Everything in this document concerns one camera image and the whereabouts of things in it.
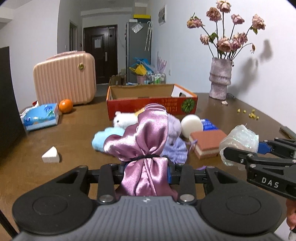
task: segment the human hand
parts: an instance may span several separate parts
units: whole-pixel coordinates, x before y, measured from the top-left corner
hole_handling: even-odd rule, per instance
[[[296,201],[287,199],[287,224],[290,230],[293,230],[296,226]]]

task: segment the rose flower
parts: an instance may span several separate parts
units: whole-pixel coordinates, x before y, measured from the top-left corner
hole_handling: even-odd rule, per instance
[[[204,25],[202,24],[202,21],[198,17],[190,18],[187,21],[188,28],[199,28],[202,26],[204,26]]]
[[[258,29],[258,30],[265,29],[264,20],[262,18],[260,18],[257,14],[255,14],[255,16],[253,16],[252,23],[253,23],[254,29]]]
[[[236,40],[240,45],[243,45],[244,43],[248,42],[248,37],[245,33],[237,33],[233,36],[233,40]]]
[[[217,1],[217,8],[221,12],[229,13],[230,12],[230,7],[231,7],[231,4],[229,2],[227,2],[227,1],[222,1],[222,0]]]
[[[231,19],[235,25],[244,23],[244,19],[242,19],[242,17],[239,14],[238,15],[232,14]]]
[[[210,37],[207,35],[200,35],[200,41],[202,42],[202,44],[204,45],[209,45],[209,40]]]
[[[207,17],[210,18],[210,21],[217,22],[221,20],[221,13],[217,8],[211,7],[209,11],[207,11]]]
[[[217,43],[217,47],[223,52],[231,52],[231,43],[228,38],[221,38]]]
[[[233,40],[231,43],[231,50],[232,51],[236,51],[241,47],[241,45],[239,44],[239,42],[237,40]]]

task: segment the black cabinet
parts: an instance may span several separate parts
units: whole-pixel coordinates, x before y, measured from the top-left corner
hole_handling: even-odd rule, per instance
[[[9,47],[0,48],[0,154],[24,133],[13,92]]]

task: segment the sponge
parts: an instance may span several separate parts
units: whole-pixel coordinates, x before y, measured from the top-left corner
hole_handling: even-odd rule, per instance
[[[42,155],[44,163],[59,163],[59,154],[57,149],[53,146],[46,153]]]
[[[190,135],[189,141],[197,143],[194,152],[198,159],[218,156],[219,144],[227,135],[221,130],[197,131]]]

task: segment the cardboard box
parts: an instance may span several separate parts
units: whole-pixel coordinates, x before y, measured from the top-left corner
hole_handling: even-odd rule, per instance
[[[126,85],[126,75],[116,75],[110,77],[109,85]]]
[[[197,95],[177,85],[109,86],[107,93],[109,119],[116,111],[136,112],[150,103],[158,103],[172,115],[194,114]]]
[[[121,76],[110,77],[109,85],[122,85],[122,77]]]

